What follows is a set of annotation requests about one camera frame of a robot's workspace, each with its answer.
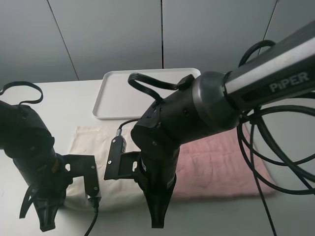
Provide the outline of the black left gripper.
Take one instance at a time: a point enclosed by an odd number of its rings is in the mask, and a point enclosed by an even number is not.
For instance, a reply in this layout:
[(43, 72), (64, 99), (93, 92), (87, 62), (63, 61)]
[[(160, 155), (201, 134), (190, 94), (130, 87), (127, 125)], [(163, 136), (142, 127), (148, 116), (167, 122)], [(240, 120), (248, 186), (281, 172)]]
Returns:
[[(73, 179), (67, 170), (61, 170), (53, 174), (42, 174), (29, 185), (24, 196), (24, 209), (34, 204), (39, 227), (42, 232), (53, 230), (57, 211), (63, 206), (67, 187), (73, 183)], [(35, 197), (49, 200), (35, 200)]]

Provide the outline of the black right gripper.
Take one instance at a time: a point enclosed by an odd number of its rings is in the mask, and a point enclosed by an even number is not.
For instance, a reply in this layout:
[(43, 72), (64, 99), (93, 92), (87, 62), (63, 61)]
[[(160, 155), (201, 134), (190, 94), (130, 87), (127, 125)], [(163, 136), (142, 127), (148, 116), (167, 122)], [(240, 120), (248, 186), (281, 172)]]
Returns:
[(152, 228), (163, 228), (166, 212), (173, 194), (176, 174), (170, 180), (154, 181), (149, 174), (143, 170), (136, 170), (135, 181), (144, 193), (151, 216)]

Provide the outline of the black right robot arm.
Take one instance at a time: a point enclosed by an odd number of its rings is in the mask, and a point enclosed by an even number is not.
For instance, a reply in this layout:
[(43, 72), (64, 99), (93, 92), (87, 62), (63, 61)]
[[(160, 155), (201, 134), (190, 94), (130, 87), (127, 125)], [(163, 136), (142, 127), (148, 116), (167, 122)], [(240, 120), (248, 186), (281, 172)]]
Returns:
[(315, 25), (225, 74), (208, 71), (170, 84), (133, 73), (128, 83), (154, 99), (131, 137), (140, 148), (138, 184), (152, 227), (163, 228), (182, 144), (233, 129), (245, 111), (314, 90)]

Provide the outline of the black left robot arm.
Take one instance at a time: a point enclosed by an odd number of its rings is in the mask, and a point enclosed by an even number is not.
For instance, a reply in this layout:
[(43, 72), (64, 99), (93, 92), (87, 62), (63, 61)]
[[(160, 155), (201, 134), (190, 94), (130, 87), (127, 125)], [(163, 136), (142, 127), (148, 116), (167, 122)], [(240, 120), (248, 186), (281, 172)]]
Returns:
[(0, 148), (28, 185), (19, 217), (25, 218), (30, 206), (34, 206), (42, 232), (55, 228), (58, 208), (72, 183), (62, 157), (55, 153), (54, 142), (30, 106), (0, 103)]

